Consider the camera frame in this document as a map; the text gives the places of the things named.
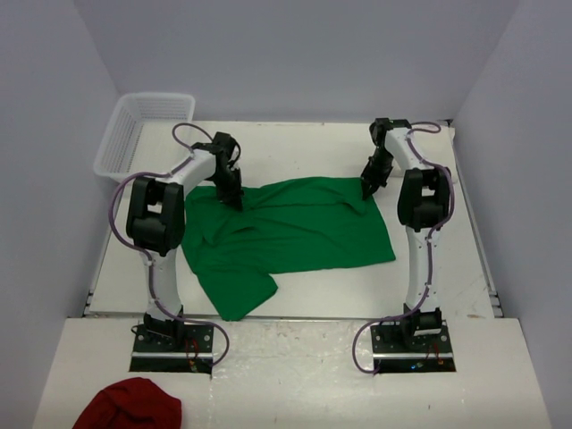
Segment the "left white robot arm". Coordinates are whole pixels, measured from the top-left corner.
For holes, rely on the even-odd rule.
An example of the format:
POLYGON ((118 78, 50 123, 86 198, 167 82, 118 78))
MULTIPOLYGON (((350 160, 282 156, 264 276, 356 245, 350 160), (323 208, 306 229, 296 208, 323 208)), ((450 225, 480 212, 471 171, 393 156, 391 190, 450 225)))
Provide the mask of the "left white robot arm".
POLYGON ((186 228, 185 198, 210 181, 219 202, 243 209, 237 140, 217 132, 209 143, 196 143, 189 151, 189 158, 172 172, 143 172, 133 178, 126 221, 127 236, 147 266, 149 304, 143 326, 167 351, 179 349, 186 339, 176 276, 177 248, 186 228))

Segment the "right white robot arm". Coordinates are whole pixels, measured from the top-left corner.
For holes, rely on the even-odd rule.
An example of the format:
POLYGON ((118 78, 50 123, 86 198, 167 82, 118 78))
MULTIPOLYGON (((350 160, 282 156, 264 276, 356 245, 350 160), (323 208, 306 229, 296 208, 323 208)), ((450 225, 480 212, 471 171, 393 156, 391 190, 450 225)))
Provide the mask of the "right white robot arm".
POLYGON ((435 259, 441 229, 454 213, 454 187, 450 170, 430 161, 414 142, 417 133, 440 131, 433 122, 415 128, 406 119, 375 119, 369 126, 375 150, 360 177, 362 198, 367 199, 387 186, 394 165, 403 172, 397 215, 408 238, 408 293, 404 314, 392 320, 399 326, 400 344, 410 351, 420 350, 442 331, 435 259))

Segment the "green t shirt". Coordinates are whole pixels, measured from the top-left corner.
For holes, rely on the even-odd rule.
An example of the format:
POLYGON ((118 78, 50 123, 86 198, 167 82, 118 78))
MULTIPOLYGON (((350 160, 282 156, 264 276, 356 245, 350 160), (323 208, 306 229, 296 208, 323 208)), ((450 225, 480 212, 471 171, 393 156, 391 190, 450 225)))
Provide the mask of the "green t shirt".
POLYGON ((225 321, 239 321, 278 290, 276 274, 395 261, 390 234, 358 178, 306 177, 243 191, 243 207, 201 186, 185 199, 181 249, 225 321))

